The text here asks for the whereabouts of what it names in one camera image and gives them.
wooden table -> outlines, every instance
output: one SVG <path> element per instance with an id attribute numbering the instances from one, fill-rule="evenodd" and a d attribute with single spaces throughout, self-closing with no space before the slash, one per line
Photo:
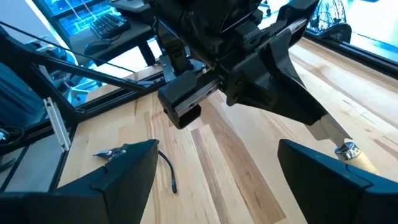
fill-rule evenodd
<path id="1" fill-rule="evenodd" d="M 302 40 L 290 50 L 308 90 L 340 121 L 381 176 L 398 181 L 398 81 Z M 132 77 L 144 77 L 148 68 Z M 116 89 L 106 85 L 89 99 Z M 282 138 L 334 157 L 330 141 L 316 141 L 303 124 L 241 105 L 222 93 L 202 104 L 202 115 L 177 130 L 156 94 L 79 124 L 60 185 L 103 165 L 92 155 L 123 143 L 156 138 L 172 161 L 159 159 L 142 223 L 305 223 L 277 159 Z"/>

black metal bar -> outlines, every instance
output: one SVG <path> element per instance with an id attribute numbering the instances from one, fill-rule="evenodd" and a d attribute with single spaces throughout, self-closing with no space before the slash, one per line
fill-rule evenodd
<path id="1" fill-rule="evenodd" d="M 51 81 L 42 74 L 38 66 L 34 65 L 29 57 L 26 57 L 26 54 L 29 55 L 25 46 L 9 36 L 0 27 L 0 59 L 2 62 L 28 84 L 41 99 L 51 97 L 57 103 L 66 122 L 76 120 L 78 113 L 76 113 L 75 108 L 57 91 Z"/>
<path id="2" fill-rule="evenodd" d="M 49 66 L 49 67 L 57 67 L 59 70 L 64 72 L 79 74 L 79 76 L 81 77 L 86 77 L 100 82 L 105 82 L 107 84 L 111 84 L 121 88 L 127 88 L 129 90 L 140 91 L 145 89 L 145 87 L 138 85 L 135 82 L 114 77 L 112 75 L 108 75 L 102 72 L 97 72 L 95 70 L 91 70 L 85 67 L 72 65 L 71 63 L 65 62 L 57 58 L 45 57 L 35 52 L 24 52 L 24 53 L 26 57 L 29 57 L 31 59 L 32 63 Z"/>
<path id="3" fill-rule="evenodd" d="M 156 58 L 154 54 L 152 53 L 152 50 L 150 49 L 148 42 L 143 41 L 139 45 L 139 50 L 141 51 L 142 56 L 145 59 L 145 62 L 147 63 L 148 66 L 154 65 L 156 63 Z"/>
<path id="4" fill-rule="evenodd" d="M 144 90 L 140 94 L 136 94 L 136 92 L 134 91 L 120 88 L 118 90 L 112 91 L 111 93 L 108 93 L 106 95 L 98 97 L 97 99 L 91 100 L 83 105 L 78 106 L 77 109 L 83 110 L 85 111 L 85 113 L 81 114 L 81 116 L 76 120 L 76 123 L 71 125 L 76 125 L 77 123 L 80 123 L 94 116 L 97 116 L 101 113 L 109 111 L 113 108 L 121 106 L 125 103 L 133 101 L 141 96 L 144 96 L 145 94 L 152 93 L 153 91 L 156 91 L 157 89 L 165 85 L 163 79 L 163 72 L 153 74 L 147 78 L 143 78 L 140 81 L 153 81 L 153 80 L 158 80 L 158 82 L 150 86 L 149 88 L 146 88 L 146 90 Z M 46 138 L 53 133 L 54 131 L 52 129 L 51 122 L 49 119 L 46 119 L 45 121 L 34 124 L 33 126 L 25 129 L 24 138 L 17 144 L 13 144 L 12 146 L 8 147 L 3 147 L 1 149 L 0 155 L 10 153 L 12 151 L 15 151 L 16 149 L 19 149 L 20 147 L 32 144 L 33 142 L 36 142 L 42 138 Z"/>
<path id="5" fill-rule="evenodd" d="M 388 75 L 398 80 L 397 62 L 393 62 L 392 60 L 389 60 L 382 56 L 355 47 L 352 44 L 339 42 L 332 38 L 319 39 L 316 33 L 314 33 L 314 31 L 312 30 L 307 29 L 307 31 L 304 34 L 304 37 L 330 50 L 333 50 L 341 55 L 344 55 L 350 59 L 362 63 L 365 66 L 373 68 L 378 72 L 381 72 L 385 75 Z"/>
<path id="6" fill-rule="evenodd" d="M 75 137 L 77 125 L 74 125 L 69 131 L 69 139 L 72 142 Z M 65 167 L 65 163 L 67 162 L 67 158 L 69 155 L 69 151 L 65 151 L 61 154 L 60 160 L 58 161 L 57 168 L 55 169 L 54 175 L 51 180 L 51 184 L 49 187 L 49 191 L 54 191 L 58 188 L 58 184 L 61 179 L 63 168 Z"/>
<path id="7" fill-rule="evenodd" d="M 106 0 L 91 0 L 89 2 L 86 2 L 86 6 L 87 7 L 91 7 L 91 6 L 94 6 L 96 4 L 99 4 L 99 3 L 102 3 L 102 2 L 105 2 L 105 1 Z M 86 6 L 84 4 L 80 4 L 78 6 L 75 6 L 73 8 L 73 10 L 75 12 L 79 12 L 79 11 L 82 11 L 82 10 L 86 9 Z M 60 12 L 58 14 L 54 14 L 54 15 L 51 16 L 51 18 L 55 19 L 55 20 L 59 20 L 59 19 L 65 18 L 67 16 L 70 16 L 70 15 L 74 14 L 75 12 L 73 12 L 73 10 L 72 9 L 68 9 L 68 10 Z"/>
<path id="8" fill-rule="evenodd" d="M 27 145 L 23 148 L 22 152 L 19 154 L 17 161 L 14 163 L 14 165 L 11 167 L 10 173 L 8 173 L 6 179 L 2 183 L 0 187 L 0 194 L 4 193 L 4 191 L 7 189 L 8 184 L 10 183 L 12 177 L 14 176 L 15 172 L 17 171 L 19 164 L 21 163 L 22 159 L 24 158 L 28 148 L 30 145 Z"/>

wire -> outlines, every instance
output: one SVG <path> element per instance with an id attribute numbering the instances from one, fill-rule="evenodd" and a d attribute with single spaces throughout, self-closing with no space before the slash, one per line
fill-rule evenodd
<path id="1" fill-rule="evenodd" d="M 115 39 L 110 40 L 110 44 L 112 44 L 112 42 L 114 42 L 115 40 L 118 40 L 121 36 L 122 36 L 123 32 L 121 34 L 119 34 Z"/>
<path id="2" fill-rule="evenodd" d="M 9 138 L 19 135 L 17 139 L 15 139 L 11 142 L 7 142 L 5 144 L 0 144 L 0 147 L 18 144 L 22 140 L 22 138 L 25 136 L 25 131 L 23 128 L 15 128 L 15 127 L 10 127 L 10 126 L 0 126 L 0 128 L 3 128 L 5 130 L 9 131 Z"/>
<path id="3" fill-rule="evenodd" d="M 173 190 L 173 193 L 177 193 L 177 183 L 176 183 L 176 181 L 175 181 L 175 174 L 174 174 L 174 168 L 173 168 L 173 165 L 172 165 L 172 163 L 169 161 L 169 159 L 167 158 L 167 156 L 165 155 L 165 154 L 163 154 L 163 152 L 161 152 L 160 150 L 158 150 L 157 151 L 157 153 L 161 156 L 161 157 L 163 157 L 163 159 L 164 160 L 166 160 L 166 162 L 169 164 L 169 166 L 170 166 L 170 170 L 171 170 L 171 173 L 172 173 L 172 190 Z"/>
<path id="4" fill-rule="evenodd" d="M 120 68 L 120 69 L 123 69 L 123 70 L 125 70 L 125 71 L 129 71 L 129 72 L 135 73 L 135 71 L 133 71 L 133 70 L 124 68 L 124 67 L 119 66 L 119 65 L 115 65 L 115 64 L 109 63 L 109 62 L 107 62 L 107 61 L 105 61 L 105 60 L 101 60 L 101 59 L 99 59 L 99 58 L 90 57 L 90 56 L 88 56 L 88 55 L 81 54 L 81 53 L 77 53 L 77 52 L 74 52 L 74 51 L 72 51 L 72 50 L 66 49 L 65 47 L 62 47 L 62 46 L 60 46 L 60 45 L 58 45 L 58 44 L 55 44 L 55 43 L 53 43 L 53 42 L 51 42 L 51 41 L 47 41 L 47 40 L 42 39 L 42 38 L 40 38 L 40 37 L 37 37 L 37 36 L 35 36 L 35 35 L 33 35 L 33 34 L 30 34 L 30 33 L 28 33 L 28 32 L 25 32 L 25 31 L 23 31 L 23 30 L 21 30 L 21 29 L 18 29 L 18 28 L 16 28 L 16 27 L 12 26 L 12 25 L 9 25 L 9 24 L 7 24 L 7 23 L 5 23 L 5 22 L 3 22 L 3 21 L 0 21 L 0 24 L 1 24 L 1 25 L 4 25 L 4 26 L 6 26 L 6 27 L 8 27 L 8 28 L 10 28 L 10 29 L 13 29 L 13 30 L 15 30 L 15 31 L 18 31 L 18 32 L 20 32 L 21 34 L 25 34 L 25 35 L 27 35 L 27 36 L 29 36 L 29 37 L 31 37 L 31 38 L 35 38 L 35 39 L 37 39 L 37 40 L 39 40 L 39 41 L 42 41 L 42 42 L 45 42 L 45 43 L 47 43 L 47 44 L 52 44 L 52 45 L 54 45 L 54 46 L 56 46 L 56 47 L 58 47 L 58 48 L 60 48 L 60 49 L 66 50 L 66 51 L 71 52 L 71 53 L 73 53 L 73 54 L 75 54 L 75 55 L 87 57 L 87 58 L 90 58 L 90 59 L 92 59 L 92 60 L 96 60 L 96 61 L 98 61 L 98 62 L 105 63 L 105 64 L 107 64 L 107 65 L 112 65 L 112 66 L 114 66 L 114 67 L 116 67 L 116 68 Z"/>
<path id="5" fill-rule="evenodd" d="M 5 164 L 0 163 L 0 173 L 8 170 L 8 168 L 12 167 L 15 164 L 16 159 L 13 158 L 10 161 L 6 162 Z"/>
<path id="6" fill-rule="evenodd" d="M 152 0 L 151 2 L 149 2 L 149 5 L 150 5 L 150 7 L 152 9 L 154 9 L 154 11 L 153 11 L 153 13 L 154 13 L 154 23 L 152 25 L 148 24 L 148 26 L 152 26 L 152 29 L 154 30 L 155 35 L 157 37 L 156 38 L 157 44 L 159 45 L 159 48 L 160 48 L 160 51 L 162 52 L 162 55 L 164 55 L 165 52 L 163 51 L 163 41 L 162 41 L 162 39 L 160 38 L 160 35 L 159 35 L 159 14 L 157 13 L 157 10 L 156 10 L 155 0 Z"/>
<path id="7" fill-rule="evenodd" d="M 181 22 L 182 22 L 182 17 L 183 17 L 184 14 L 185 14 L 185 11 L 186 11 L 186 9 L 184 8 L 184 10 L 182 11 L 182 13 L 181 13 L 181 15 L 180 15 L 180 18 L 178 19 L 178 30 L 177 30 L 177 36 L 178 36 L 178 38 L 181 38 L 181 37 L 180 37 Z"/>

